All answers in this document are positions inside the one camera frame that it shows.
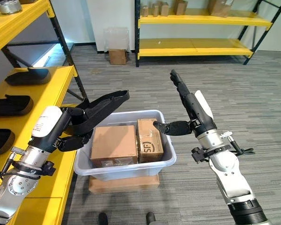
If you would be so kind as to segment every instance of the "plastic storage bin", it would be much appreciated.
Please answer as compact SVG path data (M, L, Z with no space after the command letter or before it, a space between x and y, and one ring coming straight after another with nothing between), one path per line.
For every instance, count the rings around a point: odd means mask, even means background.
M163 114L159 110L144 110L112 113L100 124L98 124L98 127L120 125L136 126L137 119L146 118L156 118L157 121L164 123ZM74 171L78 175L91 175L103 181L157 175L165 166L173 165L177 158L170 137L161 134L161 140L163 144L164 154L162 160L159 162L94 168L92 162L89 159L93 142L93 140L91 139L83 148L77 150L74 163Z

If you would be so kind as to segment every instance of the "black shoe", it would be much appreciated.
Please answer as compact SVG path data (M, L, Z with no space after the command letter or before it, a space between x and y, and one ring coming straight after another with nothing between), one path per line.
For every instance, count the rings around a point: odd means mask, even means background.
M153 212L148 212L147 215L146 215L146 219L147 219L147 225L149 225L151 222L156 221Z
M104 212L99 214L99 225L108 225L107 215Z

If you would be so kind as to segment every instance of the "black bracket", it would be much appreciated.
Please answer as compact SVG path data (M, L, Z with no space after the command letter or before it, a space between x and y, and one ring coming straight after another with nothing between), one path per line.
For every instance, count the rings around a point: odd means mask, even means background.
M209 158L211 155L214 155L221 151L230 150L230 149L231 149L231 147L229 144L221 146L216 149L213 149L208 152L205 152L203 149L196 147L192 150L192 157L197 163L204 162L204 161L208 162L208 159L206 159L206 158Z
M56 168L53 168L54 163L50 161L46 161L40 170L33 169L31 167L20 164L19 161L13 161L12 165L20 171L24 171L27 173L31 173L33 175L41 175L41 176L53 176Z

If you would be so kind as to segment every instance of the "cardboard box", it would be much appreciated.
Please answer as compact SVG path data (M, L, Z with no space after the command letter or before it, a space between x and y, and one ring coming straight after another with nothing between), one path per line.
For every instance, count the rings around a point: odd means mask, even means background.
M139 189L156 188L158 186L158 175L108 181L97 180L92 176L89 177L89 191L94 194L135 191Z
M210 15L227 17L233 0L209 0L208 11Z
M169 15L169 5L166 2L163 2L160 6L160 15L161 16L168 16Z
M156 119L137 120L139 162L156 162L163 156L163 145L159 131L153 126Z
M158 16L159 13L159 6L158 4L153 4L152 5L152 15L153 16Z
M111 64L125 65L126 64L126 50L125 49L109 49L109 57Z
M141 8L141 14L142 14L142 16L148 16L148 13L149 13L148 6L143 6L143 7Z
M135 127L113 126L95 129L90 160L95 167L136 164Z
M174 5L174 12L176 15L184 15L187 7L187 1L176 0Z

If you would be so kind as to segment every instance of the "baseboard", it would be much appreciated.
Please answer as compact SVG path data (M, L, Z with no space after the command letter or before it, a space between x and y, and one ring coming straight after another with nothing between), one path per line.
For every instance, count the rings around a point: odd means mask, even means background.
M96 45L95 42L74 43L75 46Z
M104 52L104 51L97 51L97 53L98 53L98 54L102 54L102 53L107 54L107 53L108 53L108 51L106 51L106 52Z

